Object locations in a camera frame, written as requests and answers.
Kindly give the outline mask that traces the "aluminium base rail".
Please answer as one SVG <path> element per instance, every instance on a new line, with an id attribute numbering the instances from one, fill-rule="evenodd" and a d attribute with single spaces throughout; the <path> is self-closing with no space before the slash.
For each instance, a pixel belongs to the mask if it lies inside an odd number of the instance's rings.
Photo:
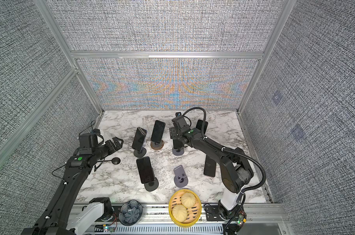
<path id="1" fill-rule="evenodd" d="M 117 222 L 96 221 L 84 232 L 85 235 L 221 235 L 226 221 L 214 213 L 217 206 L 206 206 L 198 222 L 189 227 L 179 227 L 169 215 L 167 203 L 146 203 L 142 205 L 140 220 L 131 226 Z M 240 235 L 292 235 L 291 222 L 281 204 L 244 205 L 246 222 L 238 232 Z"/>

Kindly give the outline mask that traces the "upper steamed bun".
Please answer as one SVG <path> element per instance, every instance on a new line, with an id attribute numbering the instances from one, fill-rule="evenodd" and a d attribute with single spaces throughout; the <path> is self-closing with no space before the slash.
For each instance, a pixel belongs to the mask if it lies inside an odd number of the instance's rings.
<path id="1" fill-rule="evenodd" d="M 192 208 L 196 204 L 196 197 L 193 193 L 185 192 L 180 198 L 181 204 L 186 208 Z"/>

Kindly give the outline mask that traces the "dark flower shaped dish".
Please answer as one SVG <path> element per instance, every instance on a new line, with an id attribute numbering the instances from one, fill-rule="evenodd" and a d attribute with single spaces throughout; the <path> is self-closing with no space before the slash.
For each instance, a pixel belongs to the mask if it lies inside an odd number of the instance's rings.
<path id="1" fill-rule="evenodd" d="M 136 200 L 131 200 L 122 205 L 118 219 L 122 225 L 132 226 L 140 220 L 142 213 L 142 205 Z"/>

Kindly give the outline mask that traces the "green edged phone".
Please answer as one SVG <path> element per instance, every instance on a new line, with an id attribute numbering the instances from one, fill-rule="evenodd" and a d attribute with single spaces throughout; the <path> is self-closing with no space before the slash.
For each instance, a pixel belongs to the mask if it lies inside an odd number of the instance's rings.
<path id="1" fill-rule="evenodd" d="M 174 149 L 184 148 L 184 143 L 179 140 L 173 140 L 173 148 Z"/>

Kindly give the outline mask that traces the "phone with reflective screen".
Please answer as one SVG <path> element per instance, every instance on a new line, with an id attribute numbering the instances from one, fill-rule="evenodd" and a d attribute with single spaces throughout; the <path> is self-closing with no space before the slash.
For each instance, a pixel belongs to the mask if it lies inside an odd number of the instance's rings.
<path id="1" fill-rule="evenodd" d="M 204 134 L 206 133 L 207 127 L 208 127 L 208 122 L 207 122 L 207 121 L 203 121 L 203 120 L 201 120 L 201 119 L 199 119 L 199 120 L 197 121 L 196 129 L 198 129 L 199 131 L 201 131 L 202 128 L 203 128 L 203 133 L 204 133 Z"/>

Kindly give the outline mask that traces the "lower steamed bun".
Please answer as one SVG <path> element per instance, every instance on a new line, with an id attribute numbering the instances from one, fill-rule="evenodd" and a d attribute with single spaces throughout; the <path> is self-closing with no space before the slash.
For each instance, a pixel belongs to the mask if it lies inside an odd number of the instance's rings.
<path id="1" fill-rule="evenodd" d="M 182 223 L 188 217 L 187 208 L 184 207 L 182 204 L 177 204 L 172 208 L 172 215 L 176 219 L 176 221 Z"/>

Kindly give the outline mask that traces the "wooden base phone stand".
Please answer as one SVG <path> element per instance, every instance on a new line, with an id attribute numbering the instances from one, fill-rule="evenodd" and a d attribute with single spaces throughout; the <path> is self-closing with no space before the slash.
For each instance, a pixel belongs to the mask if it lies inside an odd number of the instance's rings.
<path id="1" fill-rule="evenodd" d="M 161 140 L 161 142 L 159 142 L 159 143 L 151 141 L 151 148 L 153 150 L 161 150 L 163 147 L 164 147 L 163 140 Z"/>

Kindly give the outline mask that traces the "steamed bun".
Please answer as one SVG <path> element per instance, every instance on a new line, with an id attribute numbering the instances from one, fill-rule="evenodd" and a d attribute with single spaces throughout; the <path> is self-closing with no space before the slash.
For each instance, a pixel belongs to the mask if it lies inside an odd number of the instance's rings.
<path id="1" fill-rule="evenodd" d="M 186 208 L 192 208 L 196 204 L 196 197 L 193 193 L 185 192 L 180 198 L 181 204 Z"/>
<path id="2" fill-rule="evenodd" d="M 188 217 L 187 208 L 184 207 L 182 204 L 177 204 L 172 208 L 172 215 L 176 219 L 176 221 L 182 223 Z"/>

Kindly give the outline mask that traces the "bamboo steamer basket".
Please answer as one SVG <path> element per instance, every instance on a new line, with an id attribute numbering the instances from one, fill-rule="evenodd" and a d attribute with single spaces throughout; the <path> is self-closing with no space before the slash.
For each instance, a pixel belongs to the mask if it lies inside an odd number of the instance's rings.
<path id="1" fill-rule="evenodd" d="M 179 227 L 192 227 L 201 217 L 202 205 L 193 191 L 182 189 L 170 198 L 168 209 L 174 224 Z"/>

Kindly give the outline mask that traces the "black ladle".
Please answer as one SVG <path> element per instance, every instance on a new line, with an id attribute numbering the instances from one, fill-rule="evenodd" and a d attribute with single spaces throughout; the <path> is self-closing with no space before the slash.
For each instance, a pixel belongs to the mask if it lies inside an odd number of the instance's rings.
<path id="1" fill-rule="evenodd" d="M 111 160 L 103 160 L 103 162 L 111 162 L 112 164 L 118 165 L 121 163 L 121 159 L 118 157 L 114 157 Z"/>

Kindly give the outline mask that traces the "purple phone stand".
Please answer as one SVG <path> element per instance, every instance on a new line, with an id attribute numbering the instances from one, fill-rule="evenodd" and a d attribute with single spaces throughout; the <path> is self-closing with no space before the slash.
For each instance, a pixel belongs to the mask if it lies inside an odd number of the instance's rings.
<path id="1" fill-rule="evenodd" d="M 173 169 L 174 172 L 174 183 L 178 188 L 184 188 L 188 185 L 188 177 L 182 165 L 177 166 Z"/>
<path id="2" fill-rule="evenodd" d="M 172 153 L 175 155 L 175 156 L 181 156 L 183 155 L 185 152 L 185 148 L 184 147 L 181 147 L 181 148 L 175 148 L 173 147 L 172 149 Z"/>

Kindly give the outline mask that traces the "dark front phone stand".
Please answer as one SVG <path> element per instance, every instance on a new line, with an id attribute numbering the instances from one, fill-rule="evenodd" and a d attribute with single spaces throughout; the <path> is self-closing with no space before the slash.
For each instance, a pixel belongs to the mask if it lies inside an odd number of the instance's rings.
<path id="1" fill-rule="evenodd" d="M 145 183 L 144 187 L 145 187 L 146 191 L 153 192 L 154 190 L 156 190 L 159 187 L 159 181 L 155 177 L 153 181 L 151 181 L 149 183 Z"/>

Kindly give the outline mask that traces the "purple front phone stand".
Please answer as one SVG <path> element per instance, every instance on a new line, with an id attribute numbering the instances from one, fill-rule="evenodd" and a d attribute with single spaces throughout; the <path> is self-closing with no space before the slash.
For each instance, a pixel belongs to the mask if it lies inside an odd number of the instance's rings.
<path id="1" fill-rule="evenodd" d="M 178 188 L 184 188 L 188 185 L 188 177 L 182 165 L 177 166 L 173 169 L 174 172 L 174 183 Z"/>

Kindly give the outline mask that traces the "phone on wooden stand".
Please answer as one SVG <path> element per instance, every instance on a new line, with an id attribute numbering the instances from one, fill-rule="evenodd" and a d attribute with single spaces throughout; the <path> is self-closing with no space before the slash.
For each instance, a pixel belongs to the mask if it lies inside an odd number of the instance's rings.
<path id="1" fill-rule="evenodd" d="M 155 121 L 152 136 L 151 136 L 152 142 L 158 143 L 158 144 L 161 143 L 162 138 L 163 138 L 163 133 L 165 130 L 165 126 L 166 126 L 166 123 L 164 123 L 160 120 Z"/>

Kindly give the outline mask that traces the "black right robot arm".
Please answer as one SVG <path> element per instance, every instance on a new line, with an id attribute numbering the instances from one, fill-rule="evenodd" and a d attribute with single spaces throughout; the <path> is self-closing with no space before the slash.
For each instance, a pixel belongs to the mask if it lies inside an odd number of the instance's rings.
<path id="1" fill-rule="evenodd" d="M 259 165 L 257 161 L 245 155 L 240 148 L 231 149 L 220 145 L 207 137 L 197 128 L 189 126 L 183 129 L 169 128 L 170 138 L 202 151 L 220 166 L 221 180 L 225 186 L 222 198 L 218 202 L 220 216 L 228 220 L 235 216 L 242 208 L 241 200 L 245 193 L 260 187 L 261 184 L 249 186 L 254 177 L 250 161 Z"/>

